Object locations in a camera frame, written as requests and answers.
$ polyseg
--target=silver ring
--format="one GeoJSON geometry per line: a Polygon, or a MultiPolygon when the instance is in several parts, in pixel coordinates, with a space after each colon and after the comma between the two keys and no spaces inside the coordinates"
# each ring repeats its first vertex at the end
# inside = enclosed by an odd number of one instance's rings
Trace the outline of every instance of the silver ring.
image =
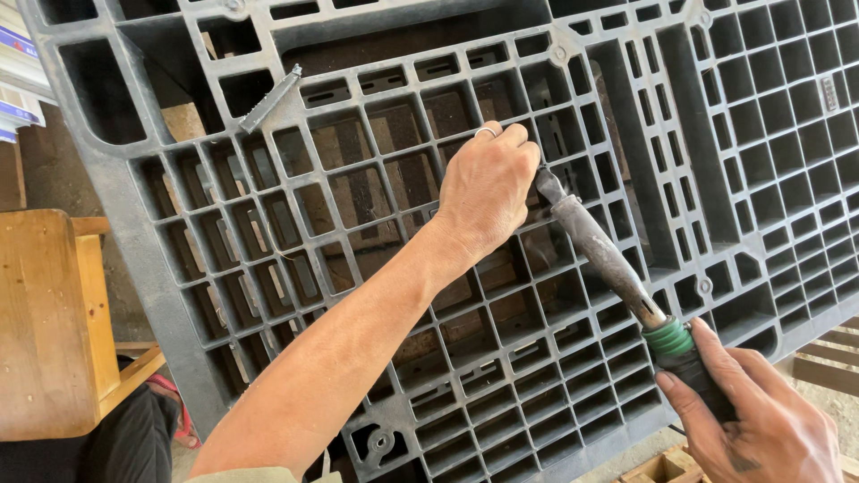
{"type": "Polygon", "coordinates": [[[474,137],[477,137],[477,136],[478,136],[478,133],[480,133],[481,131],[488,131],[488,132],[491,132],[491,133],[492,133],[492,137],[493,137],[493,138],[497,138],[497,137],[498,137],[498,135],[497,135],[494,131],[492,131],[492,128],[490,128],[490,127],[481,127],[480,129],[478,129],[478,130],[477,130],[477,132],[475,132],[475,133],[474,133],[474,137]]]}

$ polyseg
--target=dirt floor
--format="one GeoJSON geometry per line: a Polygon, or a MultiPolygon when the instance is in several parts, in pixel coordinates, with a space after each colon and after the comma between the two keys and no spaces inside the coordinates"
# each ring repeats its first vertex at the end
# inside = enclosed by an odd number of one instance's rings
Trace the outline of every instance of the dirt floor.
{"type": "MultiPolygon", "coordinates": [[[[47,129],[31,127],[20,130],[27,206],[31,209],[59,208],[73,217],[103,215],[101,203],[65,128],[62,115],[53,106],[44,105],[43,109],[49,126],[47,129]]],[[[105,239],[103,252],[114,338],[117,341],[154,339],[125,263],[110,235],[105,239]]],[[[859,457],[859,398],[806,382],[791,380],[791,383],[800,394],[836,420],[842,453],[859,457]]],[[[582,476],[576,483],[612,481],[681,440],[682,437],[674,431],[659,431],[582,476]]],[[[174,482],[185,481],[196,454],[196,451],[174,445],[174,482]]]]}

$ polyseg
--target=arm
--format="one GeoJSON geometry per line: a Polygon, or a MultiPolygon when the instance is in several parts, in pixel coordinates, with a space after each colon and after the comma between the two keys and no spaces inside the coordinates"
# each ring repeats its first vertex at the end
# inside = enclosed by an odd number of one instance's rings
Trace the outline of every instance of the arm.
{"type": "Polygon", "coordinates": [[[525,221],[539,162],[539,148],[526,141],[525,128],[512,125],[497,139],[483,131],[466,143],[448,165],[432,221],[263,371],[211,433],[190,476],[279,466],[300,479],[436,294],[525,221]]]}
{"type": "Polygon", "coordinates": [[[683,421],[692,457],[714,483],[843,481],[832,418],[802,399],[759,352],[723,348],[697,317],[692,337],[740,421],[719,426],[674,374],[660,372],[656,383],[683,421]]]}

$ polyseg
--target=black handle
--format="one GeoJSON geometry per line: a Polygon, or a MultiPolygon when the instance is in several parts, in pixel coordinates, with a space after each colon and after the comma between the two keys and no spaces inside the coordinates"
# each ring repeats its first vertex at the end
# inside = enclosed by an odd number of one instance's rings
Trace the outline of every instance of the black handle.
{"type": "Polygon", "coordinates": [[[690,351],[674,357],[657,355],[656,363],[664,370],[674,373],[698,393],[719,423],[738,420],[734,405],[710,377],[697,348],[693,347],[690,351]]]}

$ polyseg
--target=black cable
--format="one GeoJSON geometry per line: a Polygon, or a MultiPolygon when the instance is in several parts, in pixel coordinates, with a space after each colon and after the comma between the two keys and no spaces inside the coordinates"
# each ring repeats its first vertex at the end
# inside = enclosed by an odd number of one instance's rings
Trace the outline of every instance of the black cable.
{"type": "Polygon", "coordinates": [[[681,430],[679,427],[677,427],[675,425],[668,425],[668,427],[677,431],[678,433],[682,434],[683,436],[686,435],[686,431],[681,430]]]}

